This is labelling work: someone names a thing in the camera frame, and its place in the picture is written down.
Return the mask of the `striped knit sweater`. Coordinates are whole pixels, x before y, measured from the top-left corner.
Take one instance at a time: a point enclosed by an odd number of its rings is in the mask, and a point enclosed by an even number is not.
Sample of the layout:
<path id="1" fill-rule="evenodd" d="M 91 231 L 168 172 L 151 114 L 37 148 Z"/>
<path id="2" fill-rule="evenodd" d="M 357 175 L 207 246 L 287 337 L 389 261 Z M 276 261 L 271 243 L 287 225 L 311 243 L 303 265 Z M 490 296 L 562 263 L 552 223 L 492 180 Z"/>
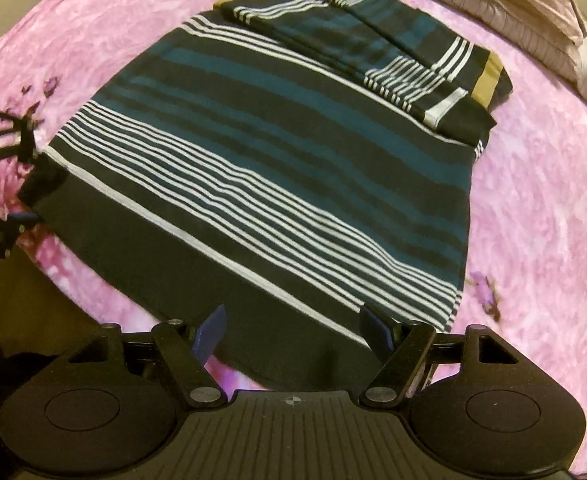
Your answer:
<path id="1" fill-rule="evenodd" d="M 397 0 L 220 0 L 113 76 L 20 199 L 158 318 L 224 306 L 218 358 L 352 389 L 359 310 L 450 330 L 499 57 Z"/>

